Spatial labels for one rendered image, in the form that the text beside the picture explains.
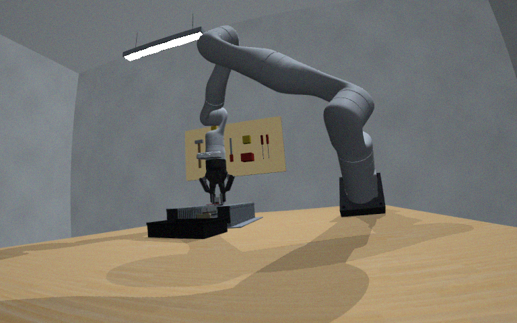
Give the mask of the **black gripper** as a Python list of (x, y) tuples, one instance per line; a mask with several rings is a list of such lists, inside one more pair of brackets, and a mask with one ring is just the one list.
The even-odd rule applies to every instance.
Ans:
[[(219, 185), (220, 189), (220, 200), (221, 204), (226, 201), (226, 192), (231, 189), (232, 183), (235, 176), (228, 174), (226, 170), (225, 159), (209, 159), (206, 163), (206, 174), (204, 177), (199, 178), (199, 181), (205, 192), (210, 194), (211, 203), (213, 204), (213, 196), (215, 196), (216, 184)], [(225, 179), (228, 177), (228, 182), (225, 187)], [(207, 185), (207, 179), (209, 181), (209, 187)]]

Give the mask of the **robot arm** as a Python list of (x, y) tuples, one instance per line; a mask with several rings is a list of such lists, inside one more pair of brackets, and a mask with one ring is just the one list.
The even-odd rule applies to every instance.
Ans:
[(198, 153), (197, 159), (226, 159), (228, 113), (222, 107), (230, 71), (234, 70), (276, 92), (316, 96), (329, 102), (324, 123), (337, 151), (347, 198), (362, 204), (378, 197), (372, 139), (363, 132), (374, 111), (374, 101), (367, 91), (274, 50), (239, 46), (238, 34), (231, 26), (206, 31), (199, 36), (197, 48), (215, 64), (200, 121), (205, 126), (219, 126), (206, 133), (205, 153)]

